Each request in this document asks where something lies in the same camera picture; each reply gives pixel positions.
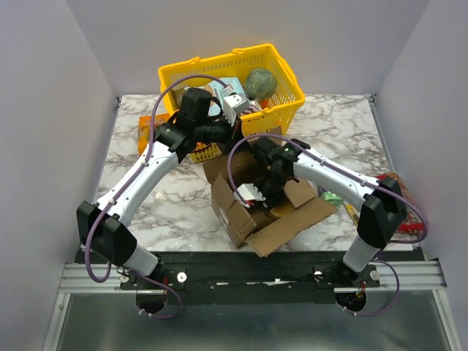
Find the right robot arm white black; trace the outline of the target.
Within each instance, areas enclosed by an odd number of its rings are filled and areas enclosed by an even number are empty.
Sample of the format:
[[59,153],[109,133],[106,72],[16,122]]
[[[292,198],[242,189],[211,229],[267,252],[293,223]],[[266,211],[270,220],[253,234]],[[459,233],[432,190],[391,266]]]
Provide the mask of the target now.
[[269,168],[256,182],[267,210],[284,202],[291,180],[311,181],[337,194],[359,211],[358,236],[336,267],[336,278],[351,287],[363,278],[364,268],[389,243],[407,218],[399,183],[390,176],[380,181],[332,162],[299,140],[283,146],[267,137],[253,142],[252,156]]

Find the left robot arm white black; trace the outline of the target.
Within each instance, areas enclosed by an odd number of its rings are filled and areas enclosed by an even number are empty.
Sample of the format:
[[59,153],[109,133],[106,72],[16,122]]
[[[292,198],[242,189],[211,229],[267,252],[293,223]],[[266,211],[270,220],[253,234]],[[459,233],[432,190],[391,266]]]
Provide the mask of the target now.
[[111,265],[137,272],[137,280],[147,289],[161,283],[159,258],[138,244],[128,226],[151,190],[198,143],[218,143],[230,151],[243,137],[240,116],[250,101],[245,94],[234,93],[230,86],[224,88],[224,93],[217,103],[219,114],[210,116],[215,98],[204,89],[188,88],[179,110],[150,132],[145,151],[127,174],[94,204],[80,204],[78,231],[87,263],[95,252]]

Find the brown cardboard express box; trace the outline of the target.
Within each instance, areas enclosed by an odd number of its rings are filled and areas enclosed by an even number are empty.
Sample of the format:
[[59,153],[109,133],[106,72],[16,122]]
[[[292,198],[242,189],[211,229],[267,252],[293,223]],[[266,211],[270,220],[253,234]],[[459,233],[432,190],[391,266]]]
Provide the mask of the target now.
[[325,202],[309,182],[289,180],[285,184],[285,202],[295,210],[282,218],[272,218],[262,203],[245,208],[235,198],[227,175],[227,156],[221,155],[203,164],[211,185],[211,206],[218,216],[234,247],[250,246],[259,256],[266,257],[280,246],[336,212]]

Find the round orange sponge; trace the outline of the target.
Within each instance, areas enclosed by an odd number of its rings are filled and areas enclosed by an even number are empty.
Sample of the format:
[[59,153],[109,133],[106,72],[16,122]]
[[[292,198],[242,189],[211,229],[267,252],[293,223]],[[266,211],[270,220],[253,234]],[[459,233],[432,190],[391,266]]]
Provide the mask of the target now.
[[295,206],[290,202],[284,202],[268,211],[272,218],[282,218],[295,210]]

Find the yellow utility knife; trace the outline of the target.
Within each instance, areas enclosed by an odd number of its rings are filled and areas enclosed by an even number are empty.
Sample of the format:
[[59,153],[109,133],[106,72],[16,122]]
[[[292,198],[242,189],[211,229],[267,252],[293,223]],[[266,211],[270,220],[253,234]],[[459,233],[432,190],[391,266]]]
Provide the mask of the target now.
[[354,223],[355,226],[358,226],[358,221],[359,221],[359,213],[357,210],[350,204],[346,204],[345,209],[350,216],[352,222]]

